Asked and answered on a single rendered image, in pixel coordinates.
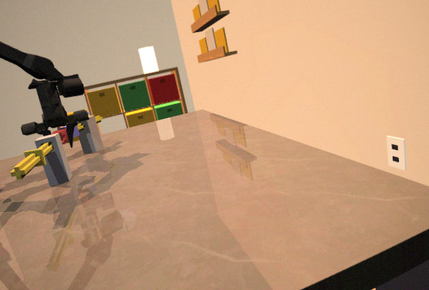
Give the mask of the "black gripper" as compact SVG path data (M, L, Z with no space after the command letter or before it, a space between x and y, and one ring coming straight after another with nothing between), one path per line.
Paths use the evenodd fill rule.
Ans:
M78 125L77 121L88 120L88 112L83 109L80 111L74 111L73 115L65 116L60 98L49 98L42 100L40 102L41 109L45 118L45 122L40 124L36 122L31 122L28 124L23 124L21 126L21 131L24 135L32 134L42 134L43 136L51 135L51 131L48 130L51 126L56 126L59 124L66 124L68 131L68 138L71 148L73 148L73 131L74 127Z

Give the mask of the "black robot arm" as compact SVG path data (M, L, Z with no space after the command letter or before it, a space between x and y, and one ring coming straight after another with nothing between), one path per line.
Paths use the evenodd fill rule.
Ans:
M16 64L37 79L45 79L45 81L33 79L28 86L28 89L36 89L40 102L49 98L60 98L59 94L64 98L84 94L84 86L78 74L63 76L53 62L45 57L24 53L0 42L0 58Z

